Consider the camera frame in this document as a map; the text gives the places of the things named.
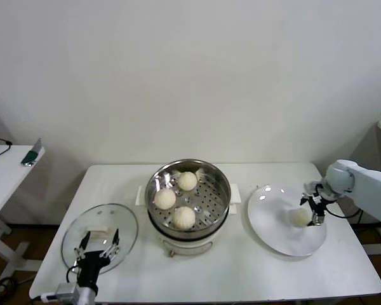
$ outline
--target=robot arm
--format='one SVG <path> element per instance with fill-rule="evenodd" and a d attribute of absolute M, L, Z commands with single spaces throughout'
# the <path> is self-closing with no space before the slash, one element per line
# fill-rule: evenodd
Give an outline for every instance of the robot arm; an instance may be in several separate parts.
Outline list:
<path fill-rule="evenodd" d="M 90 231 L 81 240 L 79 248 L 75 248 L 75 267 L 79 268 L 77 283 L 61 283 L 55 293 L 43 294 L 37 297 L 37 300 L 43 303 L 60 302 L 68 305 L 95 305 L 95 297 L 98 292 L 96 282 L 100 270 L 110 264 L 120 249 L 119 229 L 114 234 L 112 245 L 105 250 L 85 252 L 89 239 Z"/>
<path fill-rule="evenodd" d="M 381 172 L 367 170 L 353 161 L 337 160 L 320 182 L 306 184 L 305 190 L 303 201 L 311 205 L 314 225 L 323 222 L 325 206 L 343 196 L 381 221 Z"/>

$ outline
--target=white wall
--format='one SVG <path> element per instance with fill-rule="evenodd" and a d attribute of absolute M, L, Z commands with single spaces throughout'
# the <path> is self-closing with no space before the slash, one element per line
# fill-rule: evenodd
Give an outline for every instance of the white wall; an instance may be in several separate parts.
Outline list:
<path fill-rule="evenodd" d="M 381 1 L 0 1 L 1 132 L 47 148 L 10 222 L 59 222 L 96 163 L 324 168 L 379 116 Z"/>

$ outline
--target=table leg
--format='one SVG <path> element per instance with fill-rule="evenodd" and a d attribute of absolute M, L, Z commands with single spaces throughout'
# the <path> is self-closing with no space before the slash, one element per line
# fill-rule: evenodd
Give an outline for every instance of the table leg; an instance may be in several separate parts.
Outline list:
<path fill-rule="evenodd" d="M 0 240 L 0 257 L 6 260 L 7 266 L 5 267 L 1 278 L 13 275 L 14 271 L 38 271 L 42 261 L 24 259 L 22 256 L 29 246 L 26 241 L 21 242 L 17 249 L 14 251 L 5 243 Z"/>
<path fill-rule="evenodd" d="M 6 225 L 4 221 L 0 219 L 0 238 L 3 236 L 3 234 L 9 235 L 11 233 L 11 228 Z"/>

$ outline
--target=perforated steamer tray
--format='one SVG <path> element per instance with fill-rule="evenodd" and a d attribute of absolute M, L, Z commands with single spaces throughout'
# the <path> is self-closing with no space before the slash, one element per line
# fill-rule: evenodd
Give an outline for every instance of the perforated steamer tray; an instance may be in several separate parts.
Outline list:
<path fill-rule="evenodd" d="M 193 172 L 197 186 L 183 191 L 177 185 L 182 172 Z M 172 189 L 176 194 L 174 206 L 161 210 L 154 203 L 160 189 Z M 145 202 L 150 219 L 157 229 L 177 240 L 198 240 L 214 233 L 226 219 L 229 211 L 231 190 L 225 175 L 210 163 L 185 159 L 172 162 L 158 170 L 150 179 L 145 190 Z M 174 227 L 172 217 L 179 207 L 190 207 L 195 211 L 196 223 L 189 230 Z"/>

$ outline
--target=wooden floor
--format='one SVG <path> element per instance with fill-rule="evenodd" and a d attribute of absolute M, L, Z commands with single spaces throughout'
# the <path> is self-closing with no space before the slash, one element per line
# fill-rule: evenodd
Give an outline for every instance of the wooden floor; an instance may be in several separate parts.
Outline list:
<path fill-rule="evenodd" d="M 56 229 L 24 229 L 15 228 L 9 236 L 3 236 L 2 240 L 12 249 L 16 249 L 17 245 L 21 241 L 29 241 L 30 247 L 25 254 L 28 259 L 43 259 L 47 249 L 49 248 L 53 237 L 55 236 Z M 381 239 L 376 231 L 370 229 L 365 232 L 359 231 L 358 237 L 361 243 L 380 243 Z M 371 261 L 375 266 L 381 277 L 381 255 L 375 255 L 371 257 Z M 5 267 L 5 262 L 0 259 L 0 274 Z M 34 273 L 17 271 L 14 275 L 16 281 L 22 281 L 33 276 Z M 28 291 L 30 289 L 32 282 L 27 282 L 20 285 L 15 295 L 4 302 L 5 305 L 28 305 L 29 295 Z M 279 302 L 274 303 L 277 305 L 289 305 L 294 304 L 294 302 Z M 339 305 L 381 305 L 381 294 L 371 295 L 367 297 L 353 297 L 343 300 Z"/>

